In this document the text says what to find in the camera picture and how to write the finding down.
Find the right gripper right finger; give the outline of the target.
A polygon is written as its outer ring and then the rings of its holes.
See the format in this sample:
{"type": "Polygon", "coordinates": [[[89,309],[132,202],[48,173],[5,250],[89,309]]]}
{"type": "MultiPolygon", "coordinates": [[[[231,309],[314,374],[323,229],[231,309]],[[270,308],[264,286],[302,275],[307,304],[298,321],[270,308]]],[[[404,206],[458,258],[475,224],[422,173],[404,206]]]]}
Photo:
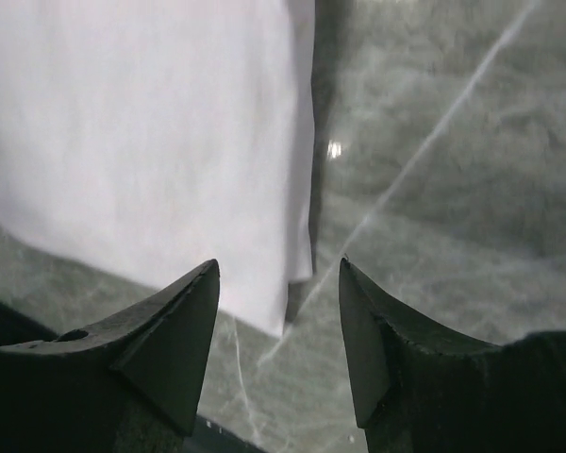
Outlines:
{"type": "Polygon", "coordinates": [[[497,345],[339,268],[357,425],[372,452],[566,452],[566,331],[497,345]]]}

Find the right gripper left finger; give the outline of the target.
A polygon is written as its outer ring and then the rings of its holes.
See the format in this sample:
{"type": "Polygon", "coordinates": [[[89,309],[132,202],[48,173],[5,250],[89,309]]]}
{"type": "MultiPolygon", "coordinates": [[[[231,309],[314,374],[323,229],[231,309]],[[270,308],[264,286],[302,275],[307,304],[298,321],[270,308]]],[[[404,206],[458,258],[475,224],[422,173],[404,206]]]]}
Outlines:
{"type": "Polygon", "coordinates": [[[191,436],[220,292],[208,260],[93,324],[0,345],[0,452],[147,450],[191,436]]]}

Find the white red-print t-shirt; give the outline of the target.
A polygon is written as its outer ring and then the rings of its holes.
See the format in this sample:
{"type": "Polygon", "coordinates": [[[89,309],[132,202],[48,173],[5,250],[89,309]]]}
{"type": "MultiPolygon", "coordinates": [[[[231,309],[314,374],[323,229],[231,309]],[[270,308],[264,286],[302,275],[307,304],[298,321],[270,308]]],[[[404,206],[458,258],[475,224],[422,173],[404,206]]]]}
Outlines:
{"type": "Polygon", "coordinates": [[[312,274],[311,1],[0,1],[0,226],[279,337],[312,274]]]}

